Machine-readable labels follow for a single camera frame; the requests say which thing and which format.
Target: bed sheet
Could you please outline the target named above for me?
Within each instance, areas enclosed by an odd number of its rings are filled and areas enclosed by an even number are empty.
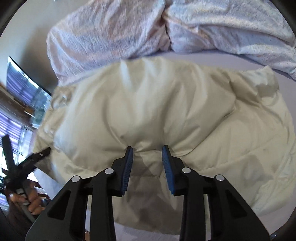
[[[262,65],[252,62],[246,58],[241,58],[236,55],[227,54],[218,50],[202,51],[200,53],[187,55],[180,55],[173,52],[157,53],[154,54],[154,56],[155,55],[159,55],[168,59],[186,60],[201,65],[223,67],[242,71],[258,69],[262,67]],[[294,126],[296,126],[296,83],[285,73],[278,72],[276,73],[276,76],[279,81],[280,92],[282,93],[287,107],[291,112],[293,124]],[[44,187],[44,189],[51,198],[53,198],[56,195],[56,193],[61,189],[61,186],[58,183],[56,183],[42,171],[37,170],[35,176],[38,179],[40,185]],[[295,208],[295,205],[296,190],[294,190],[293,196],[286,206],[273,213],[259,217],[270,234],[276,231],[278,228],[280,228],[288,220]],[[178,236],[141,231],[129,227],[124,227],[118,224],[115,225],[115,229],[118,241],[178,240]]]

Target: television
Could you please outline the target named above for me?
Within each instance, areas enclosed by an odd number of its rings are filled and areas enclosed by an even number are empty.
[[[18,101],[34,110],[44,109],[51,99],[51,93],[37,85],[11,57],[7,62],[6,89]]]

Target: white wall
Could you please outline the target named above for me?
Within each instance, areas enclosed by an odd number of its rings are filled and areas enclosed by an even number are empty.
[[[38,84],[49,91],[57,78],[46,53],[48,31],[88,0],[28,0],[13,16],[0,37],[0,82],[6,86],[7,59],[11,56]]]

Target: human hand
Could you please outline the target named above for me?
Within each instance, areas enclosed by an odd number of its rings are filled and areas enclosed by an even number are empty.
[[[28,211],[31,212],[32,215],[39,215],[45,208],[40,205],[41,199],[38,197],[38,193],[33,182],[30,183],[30,187],[32,191],[29,194],[28,199],[31,204],[28,206]],[[11,193],[9,198],[14,204],[22,204],[26,202],[26,199],[23,196],[16,193]]]

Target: silver rivet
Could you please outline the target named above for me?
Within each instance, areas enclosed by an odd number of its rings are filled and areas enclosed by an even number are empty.
[[[74,183],[78,182],[79,180],[80,180],[79,176],[74,176],[74,177],[71,178],[71,181],[74,182]]]
[[[106,170],[105,170],[105,173],[106,174],[112,174],[114,172],[114,170],[112,169],[112,168],[107,168]]]
[[[184,173],[190,173],[191,172],[191,169],[189,167],[183,167],[182,168],[182,172],[184,172]]]
[[[225,177],[223,176],[223,175],[217,175],[216,176],[216,179],[218,180],[218,181],[220,181],[220,182],[222,182],[222,181],[224,181],[225,180]]]

